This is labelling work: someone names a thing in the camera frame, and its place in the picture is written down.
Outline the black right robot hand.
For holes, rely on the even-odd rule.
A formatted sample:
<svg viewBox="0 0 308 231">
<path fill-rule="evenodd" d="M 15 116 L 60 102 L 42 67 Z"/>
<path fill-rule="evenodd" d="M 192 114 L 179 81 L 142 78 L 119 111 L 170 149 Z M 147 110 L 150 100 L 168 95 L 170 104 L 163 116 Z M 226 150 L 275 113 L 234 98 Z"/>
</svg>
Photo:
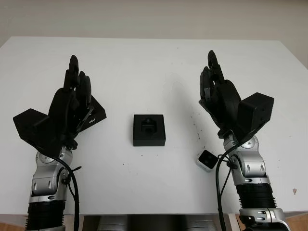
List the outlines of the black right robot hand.
<svg viewBox="0 0 308 231">
<path fill-rule="evenodd" d="M 207 56 L 208 66 L 200 74 L 200 105 L 218 126 L 223 139 L 236 124 L 240 95 L 234 84 L 225 79 L 213 50 Z"/>
</svg>

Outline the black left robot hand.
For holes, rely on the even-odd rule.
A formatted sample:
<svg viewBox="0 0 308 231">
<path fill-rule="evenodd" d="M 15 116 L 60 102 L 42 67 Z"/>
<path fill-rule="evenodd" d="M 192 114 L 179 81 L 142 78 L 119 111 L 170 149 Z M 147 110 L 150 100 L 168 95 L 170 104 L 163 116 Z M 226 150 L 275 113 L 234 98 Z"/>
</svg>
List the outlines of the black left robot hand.
<svg viewBox="0 0 308 231">
<path fill-rule="evenodd" d="M 56 91 L 48 113 L 62 146 L 72 150 L 77 148 L 75 138 L 94 109 L 90 102 L 90 78 L 79 70 L 78 59 L 72 55 L 64 85 Z"/>
</svg>

